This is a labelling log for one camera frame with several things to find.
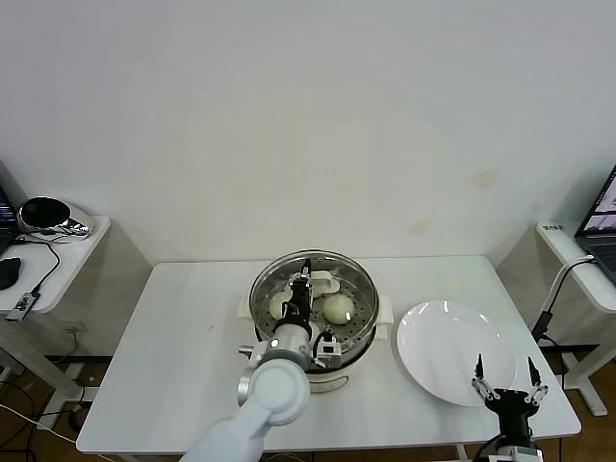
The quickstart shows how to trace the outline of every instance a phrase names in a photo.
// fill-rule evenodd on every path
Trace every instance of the white table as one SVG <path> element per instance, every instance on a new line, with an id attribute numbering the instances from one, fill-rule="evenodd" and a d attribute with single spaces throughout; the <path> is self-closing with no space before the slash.
<path id="1" fill-rule="evenodd" d="M 111 223 L 109 218 L 102 216 L 93 218 L 95 228 L 91 236 L 78 243 L 51 244 L 60 256 L 61 263 L 41 286 L 40 299 L 28 314 L 29 317 L 47 313 L 56 307 L 75 276 L 107 233 Z M 3 315 L 12 310 L 24 293 L 32 291 L 56 262 L 55 257 L 45 245 L 13 245 L 2 254 L 1 258 L 12 257 L 21 258 L 21 268 L 17 282 L 8 289 L 0 291 L 0 314 Z M 54 412 L 58 406 L 62 408 L 65 401 L 80 397 L 82 389 L 72 379 L 77 377 L 81 366 L 73 364 L 66 373 L 63 373 L 40 353 L 36 345 L 33 345 L 9 322 L 5 321 L 4 316 L 0 318 L 0 347 L 57 391 L 49 401 L 46 412 Z M 94 395 L 95 390 L 90 388 L 86 398 L 93 398 Z M 43 417 L 41 422 L 51 424 L 56 418 L 57 416 Z"/>
<path id="2" fill-rule="evenodd" d="M 484 257 L 359 260 L 396 322 L 418 302 L 459 301 L 500 324 L 515 348 L 514 387 L 529 389 L 526 357 L 550 392 L 531 418 L 540 438 L 572 435 L 580 423 L 541 351 Z M 143 290 L 79 434 L 89 453 L 166 454 L 186 451 L 212 422 L 237 410 L 246 360 L 238 346 L 255 342 L 237 307 L 266 262 L 161 264 Z M 434 398 L 399 362 L 395 336 L 375 342 L 340 390 L 312 395 L 306 413 L 274 428 L 266 450 L 367 449 L 486 441 L 498 430 L 485 408 Z"/>
<path id="3" fill-rule="evenodd" d="M 554 255 L 564 265 L 574 258 L 586 255 L 574 235 L 579 223 L 570 221 L 543 221 L 537 224 L 537 232 Z M 580 265 L 571 271 L 592 304 L 602 313 L 616 314 L 616 285 L 596 265 Z M 565 374 L 565 389 L 579 390 L 590 412 L 604 416 L 607 408 L 590 382 L 589 377 L 616 356 L 616 336 L 611 342 L 599 345 L 582 361 L 573 353 L 563 354 L 568 372 Z"/>

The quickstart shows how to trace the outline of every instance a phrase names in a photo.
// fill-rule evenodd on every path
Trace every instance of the white wall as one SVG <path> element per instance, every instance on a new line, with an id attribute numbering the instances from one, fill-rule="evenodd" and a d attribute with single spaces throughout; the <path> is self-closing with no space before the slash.
<path id="1" fill-rule="evenodd" d="M 581 216 L 614 163 L 615 13 L 2 0 L 0 154 L 28 195 L 114 219 L 133 247 L 111 239 L 107 273 L 307 246 L 498 265 L 537 219 Z"/>

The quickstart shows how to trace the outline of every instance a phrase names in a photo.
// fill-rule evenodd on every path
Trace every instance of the steamed bun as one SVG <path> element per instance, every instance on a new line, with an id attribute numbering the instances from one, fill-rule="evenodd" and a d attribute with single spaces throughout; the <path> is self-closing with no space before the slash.
<path id="1" fill-rule="evenodd" d="M 346 324 L 354 312 L 353 300 L 346 295 L 330 296 L 323 304 L 323 315 L 332 324 Z"/>

